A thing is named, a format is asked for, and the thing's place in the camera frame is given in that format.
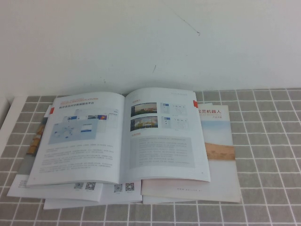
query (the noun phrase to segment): book page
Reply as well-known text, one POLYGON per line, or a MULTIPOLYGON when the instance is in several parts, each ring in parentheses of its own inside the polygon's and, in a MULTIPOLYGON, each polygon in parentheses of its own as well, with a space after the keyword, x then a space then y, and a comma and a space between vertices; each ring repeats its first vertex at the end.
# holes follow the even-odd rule
POLYGON ((8 196, 43 199, 64 198, 98 202, 102 192, 102 183, 77 182, 72 184, 26 187, 51 107, 52 106, 50 105, 47 109, 42 123, 38 127, 37 133, 33 138, 31 145, 28 147, 19 171, 10 186, 8 196))
POLYGON ((210 181, 195 93, 145 88, 126 97, 122 181, 184 178, 210 181))
POLYGON ((143 181, 142 195, 191 200, 240 202, 228 106, 199 107, 211 182, 181 179, 143 181))
POLYGON ((116 93, 55 99, 27 186, 118 183, 123 111, 116 93))
POLYGON ((72 208, 81 206, 97 206, 107 204, 128 204, 142 201, 141 181, 125 183, 120 185, 104 184, 99 202, 67 200, 67 199, 46 199, 45 210, 72 208))

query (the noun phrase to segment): gray grid tile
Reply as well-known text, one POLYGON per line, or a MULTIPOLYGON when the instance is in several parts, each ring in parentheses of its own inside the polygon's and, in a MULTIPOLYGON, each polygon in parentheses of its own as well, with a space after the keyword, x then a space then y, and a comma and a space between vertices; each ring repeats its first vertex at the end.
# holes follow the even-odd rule
POLYGON ((244 226, 246 221, 250 226, 268 226, 270 221, 284 226, 277 223, 301 222, 300 93, 300 89, 279 89, 196 94, 198 101, 229 106, 243 204, 191 201, 64 210, 43 210, 40 199, 6 196, 28 144, 55 98, 28 97, 0 157, 0 225, 5 220, 8 225, 13 221, 12 225, 36 226, 103 226, 103 221, 106 226, 150 226, 151 222, 154 226, 244 226))

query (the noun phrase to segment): white grout line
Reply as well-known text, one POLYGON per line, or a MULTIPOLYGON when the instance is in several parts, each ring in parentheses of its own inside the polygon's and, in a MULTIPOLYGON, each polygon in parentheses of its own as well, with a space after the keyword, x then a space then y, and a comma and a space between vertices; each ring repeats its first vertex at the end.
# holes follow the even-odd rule
MULTIPOLYGON (((243 123, 244 123, 244 127, 245 127, 245 130, 246 130, 246 124, 245 124, 245 121, 244 121, 244 117, 243 117, 243 114, 241 112, 241 117, 243 119, 243 123)), ((268 206, 267 206, 267 199, 265 197, 265 194, 264 194, 264 190, 262 188, 262 181, 261 181, 261 178, 260 178, 260 175, 259 175, 259 171, 258 171, 258 167, 257 167, 257 164, 256 164, 256 161, 255 161, 255 157, 254 157, 254 153, 253 153, 253 148, 251 146, 251 142, 250 142, 250 138, 249 138, 249 135, 247 134, 247 139, 248 139, 248 143, 249 143, 249 146, 250 146, 250 149, 251 149, 251 154, 252 154, 252 158, 253 158, 253 161, 255 163, 255 168, 256 168, 256 171, 257 171, 257 175, 258 175, 258 179, 259 179, 259 183, 260 183, 260 187, 261 187, 261 191, 263 193, 263 198, 264 198, 264 203, 265 203, 265 206, 266 206, 266 209, 267 209, 267 212, 268 212, 268 216, 269 216, 269 223, 272 224, 272 220, 271 220, 271 216, 270 216, 270 213, 269 213, 269 209, 268 209, 268 206)))

